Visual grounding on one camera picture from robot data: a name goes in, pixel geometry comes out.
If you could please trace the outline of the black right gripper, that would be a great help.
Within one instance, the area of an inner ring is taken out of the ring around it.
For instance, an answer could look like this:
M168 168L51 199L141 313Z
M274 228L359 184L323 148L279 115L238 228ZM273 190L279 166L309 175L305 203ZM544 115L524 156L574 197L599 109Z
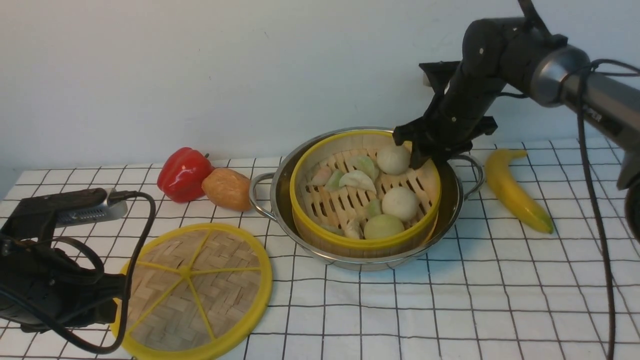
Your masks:
M396 145L411 142L409 168L413 170L423 167L431 153L434 164L445 164L457 155L456 148L464 148L473 139L492 135L498 129L494 117L487 116L498 98L497 77L455 70L446 85L436 90L423 116L393 130Z

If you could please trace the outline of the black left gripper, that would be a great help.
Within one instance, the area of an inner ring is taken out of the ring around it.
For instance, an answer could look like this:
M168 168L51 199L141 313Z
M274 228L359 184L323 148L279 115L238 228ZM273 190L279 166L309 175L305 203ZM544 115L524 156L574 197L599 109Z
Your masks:
M105 272L101 258L78 240L66 243L93 265L83 268L51 240L2 240L1 317L26 333L50 330L44 314L65 328L115 321L117 300L126 295L127 278Z

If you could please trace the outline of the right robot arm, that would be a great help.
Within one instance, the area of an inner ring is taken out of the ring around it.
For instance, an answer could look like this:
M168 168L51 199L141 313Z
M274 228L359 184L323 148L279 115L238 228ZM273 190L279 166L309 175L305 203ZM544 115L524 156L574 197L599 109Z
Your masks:
M591 60L551 34L530 0L519 1L521 17L473 21L462 40L462 59L422 63L434 97L423 116L396 127L396 145L412 146L410 167L437 164L470 151L473 140L498 127L487 111L510 85L546 108L564 105L579 125L588 123L624 151L617 189L626 191L624 214L639 237L640 92L617 81L601 65L624 68L610 59Z

